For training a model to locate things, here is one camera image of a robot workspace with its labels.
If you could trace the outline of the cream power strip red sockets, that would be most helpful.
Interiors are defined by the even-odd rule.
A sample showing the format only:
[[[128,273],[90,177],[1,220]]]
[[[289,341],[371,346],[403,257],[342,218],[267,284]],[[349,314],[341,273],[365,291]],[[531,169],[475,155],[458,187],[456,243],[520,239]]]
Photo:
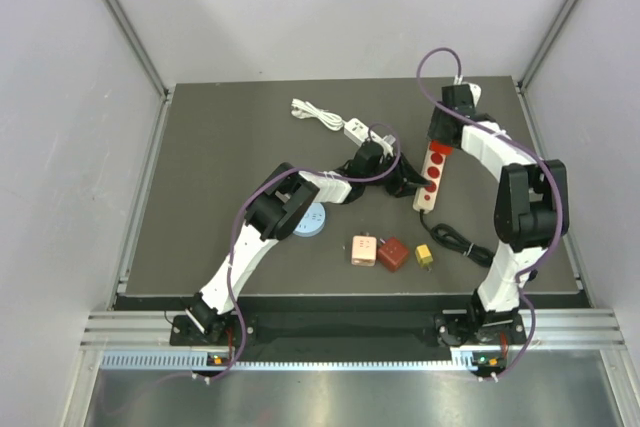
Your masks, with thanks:
[[[412,207],[417,212],[424,211],[429,213],[434,210],[444,166],[448,157],[433,152],[430,149],[430,143],[421,172],[424,178],[430,181],[430,184],[416,190]]]

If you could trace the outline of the yellow cube plug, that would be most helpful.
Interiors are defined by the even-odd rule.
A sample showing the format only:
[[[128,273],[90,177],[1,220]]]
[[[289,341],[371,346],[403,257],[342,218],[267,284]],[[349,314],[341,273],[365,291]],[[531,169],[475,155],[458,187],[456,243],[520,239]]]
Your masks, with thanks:
[[[421,244],[416,247],[415,256],[421,269],[432,269],[433,255],[426,244]]]

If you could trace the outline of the white power strip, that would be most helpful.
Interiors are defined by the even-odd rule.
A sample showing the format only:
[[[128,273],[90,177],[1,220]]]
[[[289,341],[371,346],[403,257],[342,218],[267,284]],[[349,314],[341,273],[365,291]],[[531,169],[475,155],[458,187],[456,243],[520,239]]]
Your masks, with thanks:
[[[370,138],[369,127],[358,118],[352,118],[344,124],[345,136],[360,146]]]

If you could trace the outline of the brown cube plug adapter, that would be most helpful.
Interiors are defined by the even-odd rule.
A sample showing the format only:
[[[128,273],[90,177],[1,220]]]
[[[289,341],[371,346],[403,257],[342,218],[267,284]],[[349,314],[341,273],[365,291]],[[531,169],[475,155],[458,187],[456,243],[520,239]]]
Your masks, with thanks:
[[[392,273],[406,263],[409,254],[409,249],[395,237],[382,240],[376,251],[377,260]]]

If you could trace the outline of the pink cube plug adapter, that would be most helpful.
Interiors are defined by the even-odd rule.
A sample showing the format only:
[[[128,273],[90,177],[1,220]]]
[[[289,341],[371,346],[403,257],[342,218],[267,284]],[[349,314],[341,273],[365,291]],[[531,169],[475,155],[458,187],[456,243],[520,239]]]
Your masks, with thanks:
[[[377,239],[370,235],[355,235],[351,244],[351,264],[372,267],[377,258]]]

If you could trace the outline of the round light blue socket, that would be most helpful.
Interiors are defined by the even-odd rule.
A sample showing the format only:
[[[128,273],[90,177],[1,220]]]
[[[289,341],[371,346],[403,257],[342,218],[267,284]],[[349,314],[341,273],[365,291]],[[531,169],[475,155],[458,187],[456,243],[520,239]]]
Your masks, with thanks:
[[[298,237],[309,238],[318,235],[326,223],[326,210],[321,203],[312,203],[296,228],[294,234]]]

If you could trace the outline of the red cube plug adapter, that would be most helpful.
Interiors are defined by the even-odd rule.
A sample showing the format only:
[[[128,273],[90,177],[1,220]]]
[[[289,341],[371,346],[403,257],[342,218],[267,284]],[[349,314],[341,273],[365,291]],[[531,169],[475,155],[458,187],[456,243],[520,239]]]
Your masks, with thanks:
[[[442,144],[442,143],[440,143],[438,141],[435,141],[435,140],[431,141],[430,149],[433,152],[439,153],[440,155],[443,155],[443,156],[449,156],[454,150],[453,147],[445,145],[445,144]]]

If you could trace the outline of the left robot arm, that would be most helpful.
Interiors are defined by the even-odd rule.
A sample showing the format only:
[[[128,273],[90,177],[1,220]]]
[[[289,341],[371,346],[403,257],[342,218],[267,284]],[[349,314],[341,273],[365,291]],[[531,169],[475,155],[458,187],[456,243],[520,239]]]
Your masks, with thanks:
[[[205,343],[226,334],[227,316],[262,258],[293,234],[314,203],[349,204],[368,185],[379,185],[396,198],[430,186],[401,152],[387,153],[368,140],[354,157],[330,171],[309,171],[280,164],[245,201],[234,219],[229,253],[211,280],[185,308],[192,331]]]

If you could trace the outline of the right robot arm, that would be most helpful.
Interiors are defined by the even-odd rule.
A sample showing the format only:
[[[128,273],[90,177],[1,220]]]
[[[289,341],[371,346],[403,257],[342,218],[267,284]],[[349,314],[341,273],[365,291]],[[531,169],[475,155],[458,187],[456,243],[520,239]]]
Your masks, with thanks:
[[[497,181],[493,224],[499,239],[484,281],[463,317],[440,316],[441,342],[492,343],[516,331],[524,286],[569,228],[568,180],[559,160],[543,160],[476,110],[475,85],[441,90],[428,136],[475,158]]]

